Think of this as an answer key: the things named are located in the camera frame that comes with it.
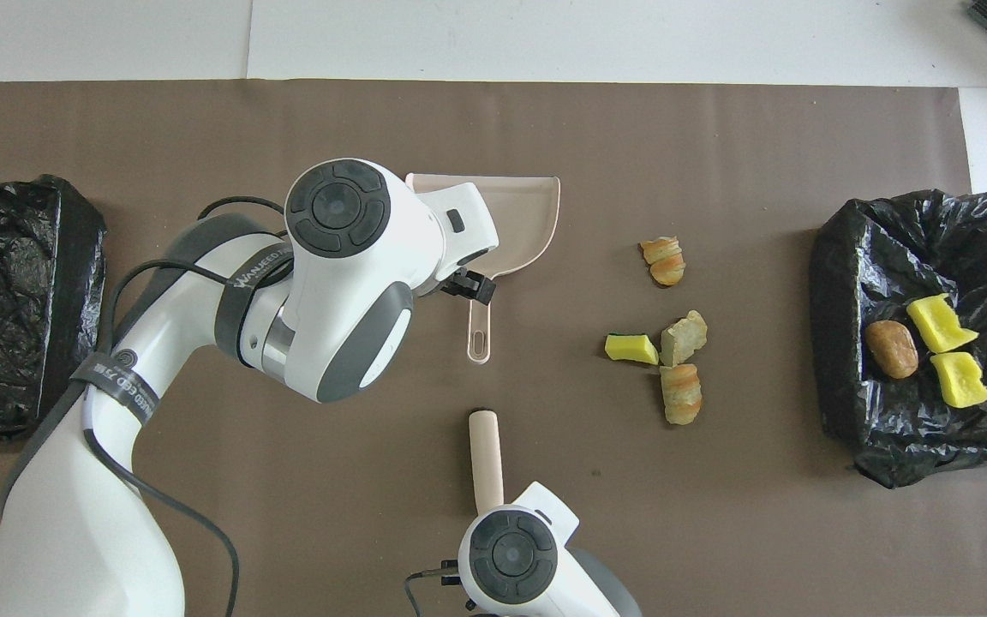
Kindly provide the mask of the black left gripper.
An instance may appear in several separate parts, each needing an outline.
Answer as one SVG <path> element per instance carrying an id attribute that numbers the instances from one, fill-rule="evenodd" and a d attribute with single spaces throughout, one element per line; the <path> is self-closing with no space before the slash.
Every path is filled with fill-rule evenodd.
<path id="1" fill-rule="evenodd" d="M 440 290 L 488 306 L 496 292 L 496 282 L 478 271 L 459 268 L 441 282 Z"/>

